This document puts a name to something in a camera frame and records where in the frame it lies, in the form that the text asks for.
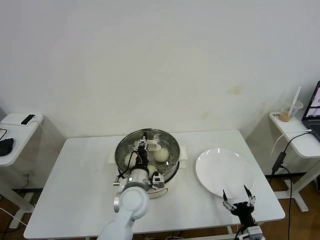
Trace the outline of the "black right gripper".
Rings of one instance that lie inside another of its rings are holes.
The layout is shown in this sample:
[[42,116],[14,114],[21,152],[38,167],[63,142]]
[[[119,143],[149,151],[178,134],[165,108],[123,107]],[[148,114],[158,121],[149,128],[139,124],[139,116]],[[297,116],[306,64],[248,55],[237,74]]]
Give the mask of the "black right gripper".
[[245,192],[248,196],[248,201],[237,202],[231,204],[227,198],[225,190],[223,189],[223,206],[228,210],[231,211],[231,214],[237,216],[240,220],[240,223],[243,227],[253,227],[255,226],[255,220],[252,217],[252,213],[255,209],[255,201],[256,196],[252,195],[251,191],[244,185]]

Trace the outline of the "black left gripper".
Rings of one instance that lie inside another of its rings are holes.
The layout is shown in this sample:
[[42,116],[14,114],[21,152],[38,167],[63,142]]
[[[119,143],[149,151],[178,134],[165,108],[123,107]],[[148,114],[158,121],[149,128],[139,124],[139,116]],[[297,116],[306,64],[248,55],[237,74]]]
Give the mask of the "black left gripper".
[[135,162],[135,168],[136,169],[142,169],[145,171],[148,171],[148,144],[147,144],[147,133],[144,132],[141,138],[141,141],[138,144],[138,149],[135,152],[137,154],[136,162]]

